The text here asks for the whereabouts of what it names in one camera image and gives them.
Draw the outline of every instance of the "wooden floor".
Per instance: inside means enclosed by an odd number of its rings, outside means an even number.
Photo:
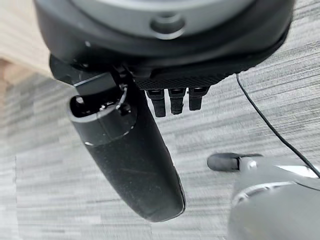
[[[320,163],[320,1],[298,0],[284,46],[240,75],[271,123]],[[296,158],[230,76],[202,109],[156,119],[180,175],[186,212],[149,223],[127,207],[66,115],[74,90],[40,75],[7,90],[0,120],[0,240],[225,240],[237,174],[206,166],[214,152]]]

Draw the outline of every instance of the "black wire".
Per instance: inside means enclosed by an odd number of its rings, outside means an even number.
[[[271,125],[271,123],[267,120],[267,118],[263,115],[263,113],[259,110],[259,108],[256,106],[256,104],[254,103],[254,101],[252,101],[252,99],[249,97],[248,93],[246,92],[246,90],[244,89],[244,87],[242,86],[240,80],[239,80],[239,74],[236,74],[236,80],[241,88],[241,90],[243,91],[244,95],[246,96],[246,98],[248,99],[248,101],[251,103],[251,105],[254,107],[254,109],[256,110],[256,112],[260,115],[260,117],[263,119],[263,121],[267,124],[267,126],[271,129],[271,131],[278,137],[278,139],[284,144],[286,145],[289,149],[291,149],[314,173],[315,175],[317,175],[320,178],[320,172],[315,168],[315,166],[313,166],[313,164],[311,162],[309,162],[305,156],[303,156],[297,149],[295,149],[294,146],[292,146],[289,142],[287,142],[281,135],[280,133],[278,133],[278,131]]]

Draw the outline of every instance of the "gray carpet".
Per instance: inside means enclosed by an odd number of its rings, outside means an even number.
[[[278,131],[319,164],[320,1],[298,0],[286,43],[240,79]],[[120,200],[82,146],[65,111],[73,94],[40,75],[7,92],[0,123],[0,240],[224,240],[237,173],[212,172],[206,158],[214,152],[296,158],[230,76],[211,87],[201,111],[188,111],[185,97],[183,114],[156,119],[187,209],[149,223]]]

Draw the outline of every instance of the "black cable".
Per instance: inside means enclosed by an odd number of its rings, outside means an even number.
[[[292,146],[289,142],[287,142],[281,135],[280,133],[278,133],[278,131],[271,125],[271,123],[268,121],[268,119],[265,117],[265,115],[259,110],[259,108],[256,106],[256,104],[254,103],[254,101],[252,101],[252,99],[249,97],[248,93],[246,92],[246,90],[244,89],[244,87],[242,86],[240,80],[239,80],[239,74],[236,74],[236,80],[241,88],[241,90],[243,91],[244,95],[246,96],[246,98],[248,99],[248,101],[251,103],[251,105],[254,107],[254,109],[256,110],[256,112],[260,115],[260,117],[263,119],[263,121],[267,124],[267,126],[270,128],[270,130],[278,137],[278,139],[284,144],[286,145],[290,150],[292,150],[314,173],[315,175],[318,176],[318,178],[320,178],[320,172],[315,168],[315,166],[313,166],[313,164],[311,162],[309,162],[305,156],[303,156],[297,149],[295,149],[294,146]]]

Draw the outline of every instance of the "black plastic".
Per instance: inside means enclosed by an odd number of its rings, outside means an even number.
[[[70,119],[91,156],[121,198],[141,217],[160,222],[179,216],[185,198],[169,151],[148,108],[144,92],[128,87],[132,111],[121,115],[117,103],[89,116]]]
[[[171,102],[171,113],[173,115],[178,115],[182,113],[184,106],[184,96],[186,94],[185,88],[175,88],[169,89],[169,97]]]
[[[286,38],[294,2],[256,0],[220,26],[169,41],[115,31],[70,1],[36,0],[35,6],[43,39],[57,58],[89,69],[125,65],[140,89],[162,90],[214,85],[262,62]],[[142,70],[150,78],[140,77]]]
[[[166,103],[165,103],[165,91],[164,90],[148,90],[147,96],[151,99],[154,114],[157,118],[163,118],[166,116]]]
[[[209,91],[209,86],[189,87],[189,110],[197,111],[201,109],[202,97]]]

